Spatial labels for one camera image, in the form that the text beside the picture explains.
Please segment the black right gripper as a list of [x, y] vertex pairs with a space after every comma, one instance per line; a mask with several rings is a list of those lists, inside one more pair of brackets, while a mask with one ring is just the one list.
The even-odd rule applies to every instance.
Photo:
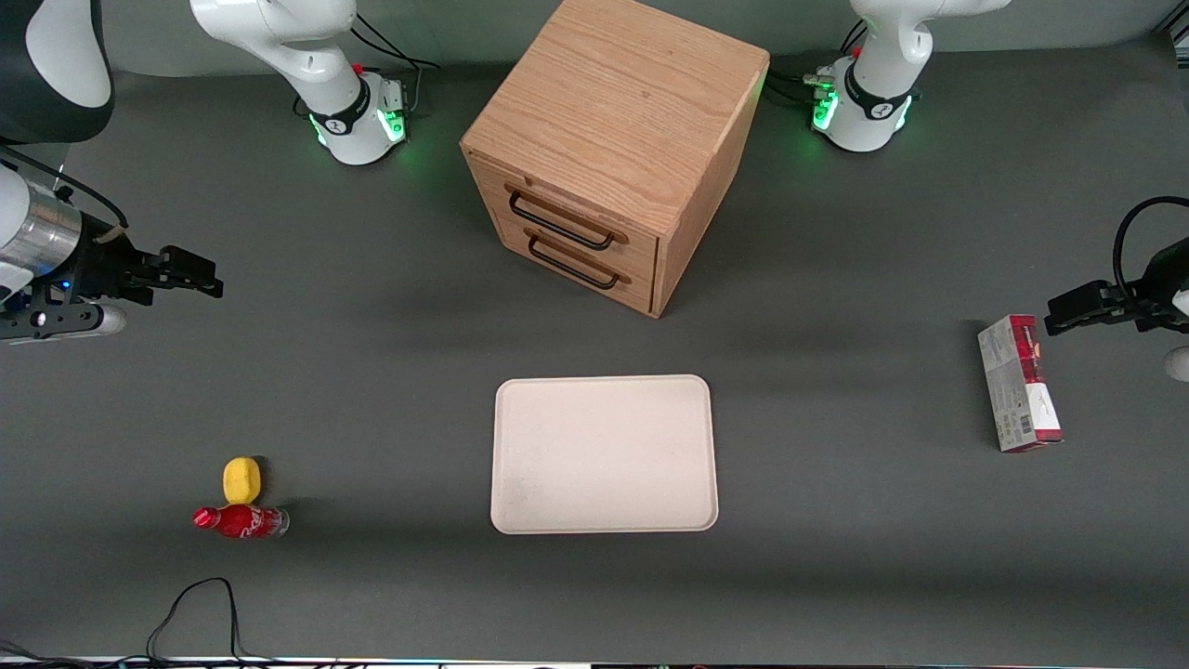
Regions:
[[80, 240], [63, 264], [63, 279], [81, 299], [124, 299], [145, 308], [153, 304], [157, 289], [184, 289], [221, 299], [224, 282], [216, 278], [216, 263], [174, 245], [162, 247], [162, 272], [151, 260], [122, 231], [84, 216]]

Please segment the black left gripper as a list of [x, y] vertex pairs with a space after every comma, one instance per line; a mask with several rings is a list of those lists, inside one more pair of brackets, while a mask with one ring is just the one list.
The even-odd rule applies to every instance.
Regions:
[[1109, 280], [1092, 280], [1048, 301], [1044, 318], [1050, 337], [1078, 327], [1114, 326], [1135, 321], [1137, 332], [1188, 332], [1188, 238], [1164, 247], [1149, 261], [1141, 279], [1135, 280], [1137, 313], [1124, 288]]

